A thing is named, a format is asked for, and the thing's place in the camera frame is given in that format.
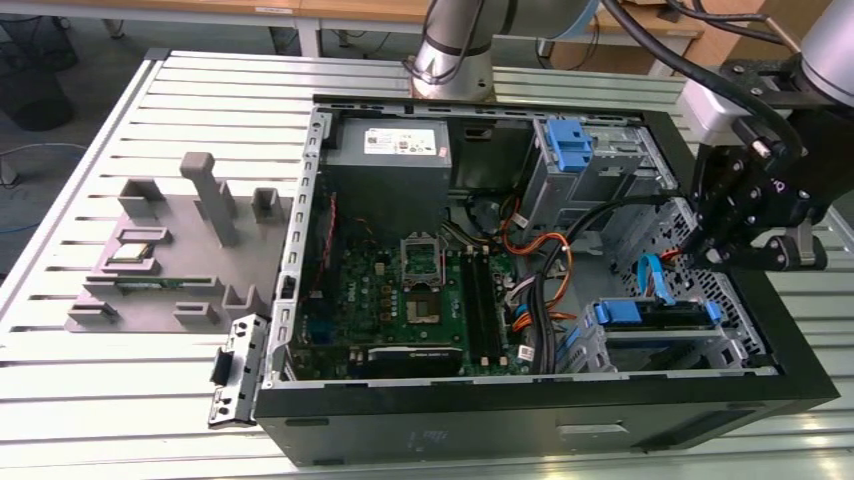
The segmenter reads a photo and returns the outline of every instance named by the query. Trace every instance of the metal slotted table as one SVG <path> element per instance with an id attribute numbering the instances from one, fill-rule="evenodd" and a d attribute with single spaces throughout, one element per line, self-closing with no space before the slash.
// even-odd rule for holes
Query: metal slotted table
<path id="1" fill-rule="evenodd" d="M 689 136 L 674 105 L 678 79 L 496 68 L 495 80 L 500 102 L 662 110 Z M 259 428 L 207 430 L 207 379 L 223 335 L 69 334 L 63 325 L 121 213 L 116 196 L 125 179 L 155 177 L 164 193 L 191 193 L 180 158 L 187 151 L 208 151 L 219 160 L 213 173 L 235 195 L 275 187 L 292 196 L 315 93 L 406 97 L 406 73 L 391 62 L 192 52 L 143 63 L 0 288 L 3 478 L 298 473 Z M 821 228 L 829 270 L 771 279 L 841 399 L 683 452 L 359 467 L 326 474 L 846 478 L 854 471 L 854 255 L 847 252 L 854 237 L 835 211 Z"/>

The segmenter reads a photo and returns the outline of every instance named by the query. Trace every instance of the case bracket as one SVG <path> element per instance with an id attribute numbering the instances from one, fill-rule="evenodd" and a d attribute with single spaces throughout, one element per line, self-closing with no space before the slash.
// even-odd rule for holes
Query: case bracket
<path id="1" fill-rule="evenodd" d="M 231 324 L 225 346 L 216 351 L 211 382 L 216 385 L 208 427 L 255 426 L 252 408 L 260 381 L 260 364 L 270 319 L 252 314 Z"/>

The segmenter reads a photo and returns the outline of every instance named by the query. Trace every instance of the green circuit board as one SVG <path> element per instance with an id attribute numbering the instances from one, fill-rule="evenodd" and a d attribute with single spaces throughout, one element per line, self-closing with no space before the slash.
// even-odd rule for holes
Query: green circuit board
<path id="1" fill-rule="evenodd" d="M 511 375 L 520 366 L 504 356 L 500 362 L 483 365 L 468 355 L 468 328 L 466 324 L 466 292 L 462 279 L 462 253 L 443 251 L 439 292 L 420 288 L 407 292 L 402 288 L 402 269 L 432 273 L 432 255 L 407 251 L 406 267 L 400 250 L 347 251 L 340 263 L 339 288 L 331 319 L 310 319 L 312 333 L 311 361 L 298 362 L 300 378 L 348 379 L 348 355 L 354 347 L 423 346 L 452 347 L 463 351 L 460 375 Z M 506 255 L 490 257 L 490 271 L 495 289 L 495 321 L 500 323 L 502 348 L 507 352 L 503 327 L 504 278 L 512 278 L 512 259 Z"/>

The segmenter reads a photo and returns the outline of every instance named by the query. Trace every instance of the ram slot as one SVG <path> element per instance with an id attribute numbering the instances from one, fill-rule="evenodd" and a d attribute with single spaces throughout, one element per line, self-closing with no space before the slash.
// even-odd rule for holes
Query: ram slot
<path id="1" fill-rule="evenodd" d="M 488 365 L 490 361 L 499 361 L 502 356 L 490 258 L 484 255 L 466 255 L 462 260 L 471 362 Z"/>
<path id="2" fill-rule="evenodd" d="M 498 362 L 499 357 L 502 356 L 502 337 L 498 322 L 498 309 L 495 308 L 495 283 L 492 280 L 492 271 L 490 269 L 490 257 L 486 255 L 478 256 L 474 264 L 486 357 L 490 361 Z"/>
<path id="3" fill-rule="evenodd" d="M 466 328 L 468 330 L 468 355 L 471 363 L 480 363 L 486 355 L 486 336 L 483 335 L 483 319 L 480 318 L 480 302 L 478 301 L 478 283 L 475 278 L 475 257 L 460 258 L 460 276 L 463 280 L 463 305 L 466 308 Z"/>

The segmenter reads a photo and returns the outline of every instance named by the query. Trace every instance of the open computer chassis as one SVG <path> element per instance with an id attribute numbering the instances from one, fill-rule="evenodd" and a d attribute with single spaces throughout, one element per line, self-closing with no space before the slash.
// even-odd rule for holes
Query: open computer chassis
<path id="1" fill-rule="evenodd" d="M 664 113 L 351 97 L 316 97 L 315 103 L 272 319 L 250 316 L 235 322 L 227 361 L 217 362 L 215 371 L 221 386 L 213 428 L 256 421 L 298 466 L 654 451 L 691 447 L 838 396 L 765 273 L 742 270 L 697 272 L 698 285 L 675 292 L 715 300 L 727 312 L 727 326 L 743 336 L 739 349 L 750 354 L 746 368 L 730 373 L 296 381 L 288 344 L 299 330 L 300 282 L 311 281 L 303 278 L 300 238 L 308 235 L 323 144 L 336 114 L 486 122 L 582 118 L 588 125 L 640 127 L 659 173 L 655 181 L 683 193 L 695 162 Z M 624 247 L 636 254 L 662 235 L 671 241 L 683 238 L 694 226 L 690 208 L 678 200 L 660 212 L 647 212 Z M 630 273 L 624 277 L 624 283 L 634 282 Z"/>

